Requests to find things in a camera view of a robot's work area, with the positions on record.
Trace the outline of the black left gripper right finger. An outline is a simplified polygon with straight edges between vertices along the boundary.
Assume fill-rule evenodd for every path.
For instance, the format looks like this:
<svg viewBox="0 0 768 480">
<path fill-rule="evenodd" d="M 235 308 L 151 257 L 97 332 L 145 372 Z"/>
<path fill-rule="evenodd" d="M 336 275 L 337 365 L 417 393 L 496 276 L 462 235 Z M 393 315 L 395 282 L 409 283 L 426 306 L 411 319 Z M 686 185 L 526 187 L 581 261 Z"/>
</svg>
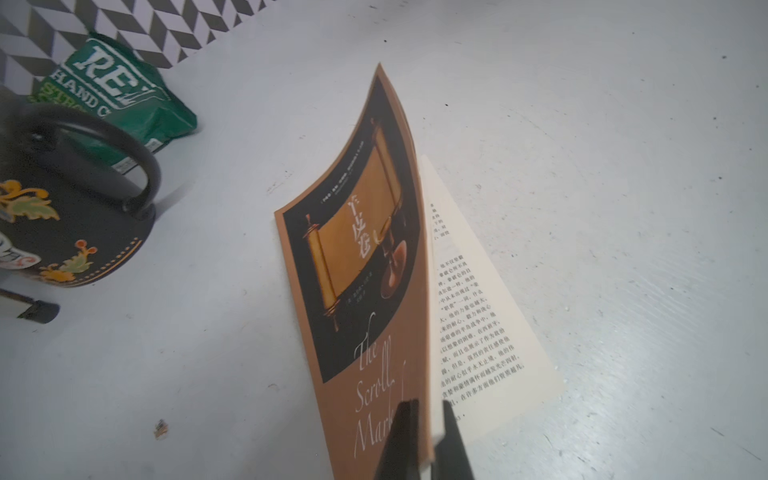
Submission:
<svg viewBox="0 0 768 480">
<path fill-rule="evenodd" d="M 431 480 L 474 480 L 474 474 L 449 401 L 443 401 L 445 436 L 435 447 Z"/>
</svg>

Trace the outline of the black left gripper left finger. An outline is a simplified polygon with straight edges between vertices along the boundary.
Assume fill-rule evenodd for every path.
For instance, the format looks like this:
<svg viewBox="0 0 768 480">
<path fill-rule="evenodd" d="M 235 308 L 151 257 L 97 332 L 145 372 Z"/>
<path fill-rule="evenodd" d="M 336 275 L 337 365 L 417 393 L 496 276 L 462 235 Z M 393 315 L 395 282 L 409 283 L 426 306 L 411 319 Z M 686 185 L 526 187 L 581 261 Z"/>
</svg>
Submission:
<svg viewBox="0 0 768 480">
<path fill-rule="evenodd" d="M 401 402 L 395 412 L 375 480 L 419 480 L 419 402 Z"/>
</svg>

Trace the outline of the brown black scroll book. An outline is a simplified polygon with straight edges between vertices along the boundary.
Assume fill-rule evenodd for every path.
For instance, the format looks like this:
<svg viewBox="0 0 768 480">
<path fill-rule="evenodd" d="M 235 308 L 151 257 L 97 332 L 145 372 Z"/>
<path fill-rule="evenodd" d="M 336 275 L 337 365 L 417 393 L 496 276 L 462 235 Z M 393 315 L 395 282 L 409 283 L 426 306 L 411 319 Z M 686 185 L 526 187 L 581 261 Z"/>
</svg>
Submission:
<svg viewBox="0 0 768 480">
<path fill-rule="evenodd" d="M 420 479 L 451 403 L 464 442 L 563 381 L 377 69 L 344 150 L 276 225 L 333 474 L 374 479 L 419 402 Z"/>
</svg>

